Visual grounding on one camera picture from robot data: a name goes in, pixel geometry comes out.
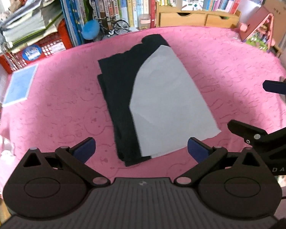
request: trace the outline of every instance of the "silver screw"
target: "silver screw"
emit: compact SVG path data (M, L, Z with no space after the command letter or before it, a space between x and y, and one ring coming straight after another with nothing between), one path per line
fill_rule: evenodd
M103 185L107 183L107 178L106 177L95 177L92 182L96 185Z
M260 135L259 135L259 134L256 134L256 135L254 135L254 138L255 138L255 139L260 139Z
M178 177L176 181L181 185L186 185L191 183L192 180L189 177Z

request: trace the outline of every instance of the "blue gripper pad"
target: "blue gripper pad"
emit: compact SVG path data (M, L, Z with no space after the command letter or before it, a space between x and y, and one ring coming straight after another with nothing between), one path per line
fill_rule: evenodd
M283 82L266 80L263 82L263 88L267 92L286 95L286 83Z
M206 144L202 143L196 138L189 138L188 140L188 153L195 159L198 163L201 163L209 157L213 152L213 149Z
M88 138L81 143L72 155L84 164L95 153L96 144L94 138Z

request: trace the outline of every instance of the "black fabric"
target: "black fabric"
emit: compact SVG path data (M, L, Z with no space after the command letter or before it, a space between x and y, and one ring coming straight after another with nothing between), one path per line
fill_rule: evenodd
M161 45L169 46L161 35L148 35L129 51L98 61L98 82L112 119L117 154L126 166L150 159L141 156L129 104L140 67Z

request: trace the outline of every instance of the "white label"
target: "white label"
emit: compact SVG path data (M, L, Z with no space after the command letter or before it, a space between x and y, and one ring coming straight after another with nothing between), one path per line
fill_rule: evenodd
M61 52L61 51L66 50L66 47L65 47L63 42L59 42L55 45L52 45L51 49L52 49L53 53L57 53L57 52Z

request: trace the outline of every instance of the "pink tablecloth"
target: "pink tablecloth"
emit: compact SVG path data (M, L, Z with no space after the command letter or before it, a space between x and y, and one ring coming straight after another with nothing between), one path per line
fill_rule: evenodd
M278 80L286 71L272 54L235 39L228 29L166 27L116 36L76 47L39 62L29 98L3 109L1 131L10 129L16 160L0 163L4 185L30 147L42 152L73 146L86 137L97 148L87 165L113 180L115 177L175 178L196 162L187 149L126 168L116 155L112 123L97 82L98 59L122 53L153 33L161 34L183 62L217 121L221 133L205 141L230 151L244 142L227 129L237 119L268 133L286 126L286 105L262 88L265 79Z

